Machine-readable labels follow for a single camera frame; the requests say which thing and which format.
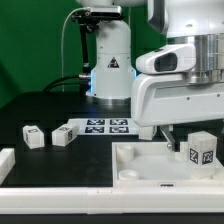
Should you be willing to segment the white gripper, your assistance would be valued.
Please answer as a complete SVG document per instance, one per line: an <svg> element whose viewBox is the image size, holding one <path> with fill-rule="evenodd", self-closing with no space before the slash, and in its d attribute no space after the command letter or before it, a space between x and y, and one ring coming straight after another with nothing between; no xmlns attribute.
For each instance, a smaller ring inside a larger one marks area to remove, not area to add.
<svg viewBox="0 0 224 224"><path fill-rule="evenodd" d="M173 151L170 127L162 125L224 119L224 83L188 85L183 74L140 74L132 87L131 117L140 127L161 126Z"/></svg>

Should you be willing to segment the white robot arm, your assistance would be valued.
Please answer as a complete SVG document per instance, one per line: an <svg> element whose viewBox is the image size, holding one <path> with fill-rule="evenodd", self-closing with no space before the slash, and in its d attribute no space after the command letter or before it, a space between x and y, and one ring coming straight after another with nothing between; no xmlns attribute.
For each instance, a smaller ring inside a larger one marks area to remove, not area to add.
<svg viewBox="0 0 224 224"><path fill-rule="evenodd" d="M96 22L87 96L130 102L138 136L224 118L224 0L76 0Z"/></svg>

